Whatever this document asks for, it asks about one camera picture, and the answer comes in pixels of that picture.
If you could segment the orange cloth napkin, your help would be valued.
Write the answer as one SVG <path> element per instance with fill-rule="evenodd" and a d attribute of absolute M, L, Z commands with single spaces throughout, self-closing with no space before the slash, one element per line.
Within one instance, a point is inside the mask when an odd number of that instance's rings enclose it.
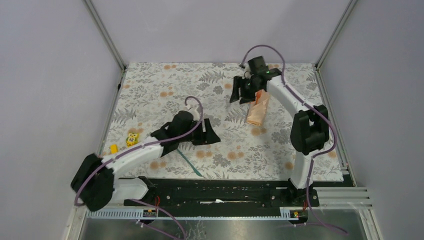
<path fill-rule="evenodd" d="M 246 123 L 257 127 L 262 126 L 266 118 L 269 102 L 270 94 L 267 91 L 262 90 L 259 102 L 257 104 L 255 104 L 255 101 L 250 103 Z"/>

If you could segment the teal plastic knife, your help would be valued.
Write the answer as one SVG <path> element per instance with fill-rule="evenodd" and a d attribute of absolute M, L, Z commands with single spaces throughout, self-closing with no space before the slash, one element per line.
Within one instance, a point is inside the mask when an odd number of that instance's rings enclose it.
<path fill-rule="evenodd" d="M 203 178 L 204 176 L 195 168 L 195 166 L 189 161 L 189 159 L 179 150 L 176 150 L 177 153 L 186 161 L 186 163 L 191 167 L 193 172 L 198 176 Z"/>

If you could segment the orange plastic fork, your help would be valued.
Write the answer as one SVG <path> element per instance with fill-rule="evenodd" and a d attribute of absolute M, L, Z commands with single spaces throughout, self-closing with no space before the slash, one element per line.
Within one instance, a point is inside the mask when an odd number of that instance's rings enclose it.
<path fill-rule="evenodd" d="M 257 104 L 259 102 L 259 99 L 262 96 L 262 92 L 263 92 L 262 90 L 259 90 L 255 93 L 255 104 Z"/>

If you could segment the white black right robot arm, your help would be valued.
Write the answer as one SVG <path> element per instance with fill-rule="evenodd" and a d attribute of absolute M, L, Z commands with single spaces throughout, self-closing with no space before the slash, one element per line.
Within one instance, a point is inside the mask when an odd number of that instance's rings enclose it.
<path fill-rule="evenodd" d="M 250 59 L 247 76 L 233 78 L 230 103 L 252 103 L 257 93 L 265 91 L 276 98 L 292 117 L 289 139 L 295 149 L 295 162 L 289 178 L 287 201 L 293 206 L 301 205 L 312 192 L 312 161 L 309 154 L 322 150 L 330 139 L 328 109 L 312 105 L 291 84 L 283 71 L 269 68 L 262 56 Z"/>

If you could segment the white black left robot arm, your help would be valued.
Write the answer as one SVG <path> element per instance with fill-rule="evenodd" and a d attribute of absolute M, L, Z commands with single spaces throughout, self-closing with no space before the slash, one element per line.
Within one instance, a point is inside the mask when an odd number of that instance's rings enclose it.
<path fill-rule="evenodd" d="M 220 141 L 208 118 L 195 120 L 192 113 L 181 110 L 172 121 L 126 150 L 104 157 L 94 153 L 86 156 L 70 187 L 75 191 L 76 198 L 82 200 L 92 212 L 129 199 L 137 199 L 148 206 L 155 200 L 154 190 L 139 177 L 124 178 L 124 174 L 142 163 L 175 151 L 180 143 L 202 146 Z"/>

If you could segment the floral patterned tablecloth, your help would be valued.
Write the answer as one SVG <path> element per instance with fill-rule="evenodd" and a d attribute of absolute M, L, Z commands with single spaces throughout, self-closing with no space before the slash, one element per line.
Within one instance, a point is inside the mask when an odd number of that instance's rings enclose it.
<path fill-rule="evenodd" d="M 243 73 L 237 63 L 131 63 L 101 153 L 108 155 L 114 144 L 126 149 L 129 132 L 139 133 L 143 141 L 171 121 L 191 96 L 189 103 L 202 103 L 205 117 L 221 139 L 212 145 L 178 147 L 203 177 L 177 151 L 139 164 L 127 177 L 287 180 L 295 165 L 292 118 L 272 97 L 263 125 L 247 124 L 249 105 L 229 102 L 233 78 Z"/>

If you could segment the yellow toy block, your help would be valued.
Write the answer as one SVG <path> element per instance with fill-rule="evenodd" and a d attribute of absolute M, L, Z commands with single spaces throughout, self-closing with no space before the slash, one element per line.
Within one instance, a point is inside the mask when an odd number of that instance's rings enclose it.
<path fill-rule="evenodd" d="M 138 132 L 129 132 L 125 140 L 126 146 L 129 148 L 136 145 L 139 142 L 139 137 L 140 134 Z"/>
<path fill-rule="evenodd" d="M 109 146 L 109 150 L 111 154 L 116 154 L 119 152 L 119 147 L 117 144 L 112 144 Z"/>

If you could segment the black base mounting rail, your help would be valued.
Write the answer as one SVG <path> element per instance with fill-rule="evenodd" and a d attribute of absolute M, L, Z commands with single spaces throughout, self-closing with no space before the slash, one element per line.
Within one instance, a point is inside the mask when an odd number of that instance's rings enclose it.
<path fill-rule="evenodd" d="M 307 205 L 305 191 L 287 180 L 141 180 L 148 186 L 141 201 L 174 217 L 276 217 L 281 207 Z"/>

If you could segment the right aluminium frame post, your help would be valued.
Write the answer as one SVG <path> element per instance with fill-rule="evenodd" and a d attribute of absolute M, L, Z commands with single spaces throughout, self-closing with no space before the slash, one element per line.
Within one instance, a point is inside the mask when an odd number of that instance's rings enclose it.
<path fill-rule="evenodd" d="M 334 31 L 332 32 L 327 44 L 325 45 L 320 57 L 318 58 L 317 62 L 315 63 L 315 68 L 317 70 L 320 69 L 324 65 L 328 55 L 330 54 L 330 52 L 331 52 L 334 44 L 336 43 L 340 33 L 342 32 L 344 26 L 346 25 L 350 15 L 354 11 L 357 3 L 358 3 L 358 0 L 350 0 L 348 2 L 347 7 L 343 11 L 343 14 L 340 17 L 340 19 L 339 19 Z"/>

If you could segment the aluminium frame post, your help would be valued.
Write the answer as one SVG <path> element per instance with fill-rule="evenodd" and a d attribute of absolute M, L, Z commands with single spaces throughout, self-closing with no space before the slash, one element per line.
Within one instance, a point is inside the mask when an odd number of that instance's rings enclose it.
<path fill-rule="evenodd" d="M 111 35 L 109 34 L 109 31 L 107 30 L 99 12 L 97 11 L 95 4 L 92 0 L 82 0 L 82 2 L 85 4 L 87 11 L 93 20 L 93 23 L 99 30 L 100 36 L 103 38 L 116 64 L 121 69 L 121 71 L 125 71 L 127 69 L 127 64 L 119 53 L 119 50 L 116 47 Z"/>
<path fill-rule="evenodd" d="M 342 32 L 344 26 L 346 25 L 350 15 L 354 11 L 357 3 L 358 3 L 358 0 L 350 0 L 348 2 L 347 7 L 343 11 L 343 14 L 340 17 L 340 19 L 339 19 L 334 31 L 332 32 L 327 44 L 325 45 L 320 57 L 318 58 L 317 62 L 315 63 L 315 68 L 317 70 L 320 69 L 324 65 L 328 55 L 330 54 L 330 52 L 331 52 L 334 44 L 336 43 L 340 33 Z"/>

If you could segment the left aluminium frame post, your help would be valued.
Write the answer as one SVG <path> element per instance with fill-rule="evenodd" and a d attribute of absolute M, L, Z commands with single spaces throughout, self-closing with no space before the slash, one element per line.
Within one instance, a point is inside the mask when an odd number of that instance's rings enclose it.
<path fill-rule="evenodd" d="M 92 0 L 82 0 L 82 2 L 85 4 L 87 11 L 93 20 L 93 23 L 99 30 L 100 36 L 103 38 L 116 64 L 121 69 L 121 71 L 125 71 L 127 69 L 127 64 L 119 53 L 119 50 L 116 47 L 111 35 L 109 34 L 109 31 L 107 30 L 99 12 L 97 11 L 95 4 Z"/>

